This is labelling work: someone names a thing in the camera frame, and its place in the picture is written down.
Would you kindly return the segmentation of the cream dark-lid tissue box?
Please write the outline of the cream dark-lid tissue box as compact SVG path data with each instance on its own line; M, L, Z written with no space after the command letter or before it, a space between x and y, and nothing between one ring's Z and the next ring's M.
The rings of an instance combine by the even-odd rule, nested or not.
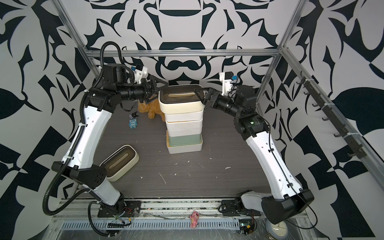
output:
M139 161L140 156L131 145L124 145L106 158L100 167L107 170L107 179L116 182Z
M164 114L186 114L200 112L205 108L195 90L200 85L169 86L159 92L159 104Z

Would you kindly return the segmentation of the grey lid white tissue box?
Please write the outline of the grey lid white tissue box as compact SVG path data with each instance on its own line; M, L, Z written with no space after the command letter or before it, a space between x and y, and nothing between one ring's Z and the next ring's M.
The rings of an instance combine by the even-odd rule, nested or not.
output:
M190 113L178 113L178 114L166 114L165 119L167 122L188 122L188 121L200 121L203 119L204 109L197 112Z

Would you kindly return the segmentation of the white bamboo tissue box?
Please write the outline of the white bamboo tissue box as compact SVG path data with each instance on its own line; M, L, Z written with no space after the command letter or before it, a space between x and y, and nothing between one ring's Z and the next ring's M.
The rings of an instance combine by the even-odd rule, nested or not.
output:
M172 154L181 154L181 153L191 153L191 152L199 152L202 150L203 141L200 141L196 144L190 144L190 145L179 145L179 146L172 146L171 141L168 138L167 139L167 148L169 153Z
M199 135L202 132L203 126L199 126L198 128L188 128L181 130L170 130L167 129L170 137L182 137L182 136L190 136L190 135Z
M203 119L196 121L168 122L166 121L167 129L171 131L197 129L203 126Z

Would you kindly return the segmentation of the green tissue box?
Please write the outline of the green tissue box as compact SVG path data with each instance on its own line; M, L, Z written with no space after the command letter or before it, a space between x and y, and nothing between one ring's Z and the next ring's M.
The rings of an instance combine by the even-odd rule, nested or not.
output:
M202 143L202 135L187 135L187 136L178 136L170 137L168 136L168 145L170 147L178 146L188 146L188 145L198 145Z

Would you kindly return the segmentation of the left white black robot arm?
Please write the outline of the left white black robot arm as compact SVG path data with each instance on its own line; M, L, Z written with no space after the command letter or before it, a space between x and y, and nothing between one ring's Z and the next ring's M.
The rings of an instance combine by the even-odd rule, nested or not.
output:
M104 43L100 50L100 75L80 103L80 123L75 138L63 159L54 162L55 177L43 197L45 215L53 216L65 209L82 193L89 192L96 202L113 216L125 212L124 195L107 178L107 170L94 164L94 156L108 121L123 101L150 103L169 83L144 72L144 66L125 65L122 51L115 42ZM49 198L60 177L69 178L83 189L56 210L50 210Z

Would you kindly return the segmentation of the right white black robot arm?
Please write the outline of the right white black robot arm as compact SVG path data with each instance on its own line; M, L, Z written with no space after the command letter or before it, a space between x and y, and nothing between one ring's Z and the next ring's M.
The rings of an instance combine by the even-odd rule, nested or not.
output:
M302 213L315 199L289 171L274 145L270 124L257 113L257 95L251 86L239 86L230 97L214 88L198 88L195 94L202 104L234 117L234 126L259 161L271 193L248 191L241 194L247 210L263 213L272 224L278 224Z

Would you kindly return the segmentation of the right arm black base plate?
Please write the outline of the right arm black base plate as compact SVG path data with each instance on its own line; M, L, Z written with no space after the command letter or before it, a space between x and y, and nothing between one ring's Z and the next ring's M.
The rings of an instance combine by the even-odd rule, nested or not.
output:
M218 207L219 213L224 217L248 216L249 212L245 210L240 198L234 200L222 200Z

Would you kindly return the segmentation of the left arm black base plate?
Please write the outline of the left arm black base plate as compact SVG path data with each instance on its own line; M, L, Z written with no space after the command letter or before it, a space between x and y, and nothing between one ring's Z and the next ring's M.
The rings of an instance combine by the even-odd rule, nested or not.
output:
M104 203L100 204L98 218L112 218L119 215L123 218L130 218L141 211L141 201L122 201L114 206L109 206Z

